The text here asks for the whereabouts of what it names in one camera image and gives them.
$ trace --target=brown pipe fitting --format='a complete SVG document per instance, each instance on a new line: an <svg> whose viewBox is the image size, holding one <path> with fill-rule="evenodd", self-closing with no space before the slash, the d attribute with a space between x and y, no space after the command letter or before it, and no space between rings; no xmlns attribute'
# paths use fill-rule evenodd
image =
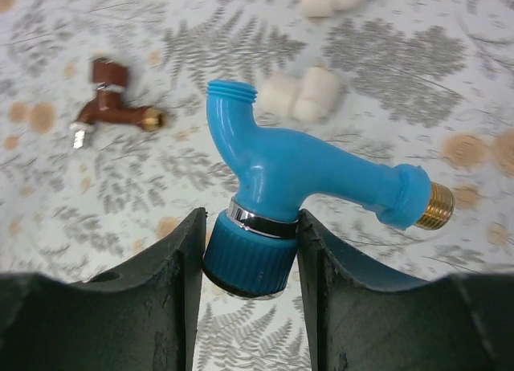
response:
<svg viewBox="0 0 514 371"><path fill-rule="evenodd" d="M71 124L75 131L74 148L89 143L95 123L131 124L146 132L163 128L166 114L152 106L125 107L121 94L129 84L129 70L108 58L98 58L92 64L92 82L96 85L96 96L88 102Z"/></svg>

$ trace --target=silver ring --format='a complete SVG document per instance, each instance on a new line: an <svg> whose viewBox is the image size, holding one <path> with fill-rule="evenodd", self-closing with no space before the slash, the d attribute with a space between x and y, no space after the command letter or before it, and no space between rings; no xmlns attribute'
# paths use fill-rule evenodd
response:
<svg viewBox="0 0 514 371"><path fill-rule="evenodd" d="M103 92L117 92L118 94L123 94L125 88L117 84L97 84L96 90Z"/></svg>
<svg viewBox="0 0 514 371"><path fill-rule="evenodd" d="M298 220L294 222L280 222L258 216L243 209L233 198L225 213L232 222L244 230L271 237L272 239L293 239L296 237Z"/></svg>

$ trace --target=gold threaded connector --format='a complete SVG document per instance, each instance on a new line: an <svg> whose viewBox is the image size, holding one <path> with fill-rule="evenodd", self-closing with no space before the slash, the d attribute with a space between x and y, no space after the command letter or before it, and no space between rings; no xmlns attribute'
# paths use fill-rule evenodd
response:
<svg viewBox="0 0 514 371"><path fill-rule="evenodd" d="M143 116L142 128L147 132L154 132L166 126L166 114L156 108L148 108Z"/></svg>
<svg viewBox="0 0 514 371"><path fill-rule="evenodd" d="M453 193L446 186L432 182L430 201L425 213L415 223L415 226L426 230L437 230L450 221L455 199Z"/></svg>

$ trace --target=blue faucet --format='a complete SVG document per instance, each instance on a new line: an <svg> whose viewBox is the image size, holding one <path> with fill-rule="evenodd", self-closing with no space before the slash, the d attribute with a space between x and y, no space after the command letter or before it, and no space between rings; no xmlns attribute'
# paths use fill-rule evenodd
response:
<svg viewBox="0 0 514 371"><path fill-rule="evenodd" d="M373 211L398 229L443 226L453 211L448 188L417 166L378 165L308 134L255 123L250 84L213 80L207 88L210 134L239 180L216 220L204 272L237 296L266 298L287 283L300 207L327 194Z"/></svg>

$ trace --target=floral tablecloth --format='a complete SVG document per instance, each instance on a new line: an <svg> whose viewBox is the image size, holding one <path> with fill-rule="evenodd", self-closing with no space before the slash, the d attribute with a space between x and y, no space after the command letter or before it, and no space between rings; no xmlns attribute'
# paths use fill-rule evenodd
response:
<svg viewBox="0 0 514 371"><path fill-rule="evenodd" d="M194 207L208 229L237 181L206 126L214 78L259 86L277 69L324 62L348 84L322 124L255 111L363 158L422 165L455 191L438 232L392 230L323 196L310 209L368 255L433 279L514 268L514 0L372 0L333 18L299 0L0 0L0 269L73 281L167 235ZM132 66L127 101L169 112L156 133L102 124L71 149L92 98L90 59ZM204 279L195 369L310 369L298 269L267 302Z"/></svg>

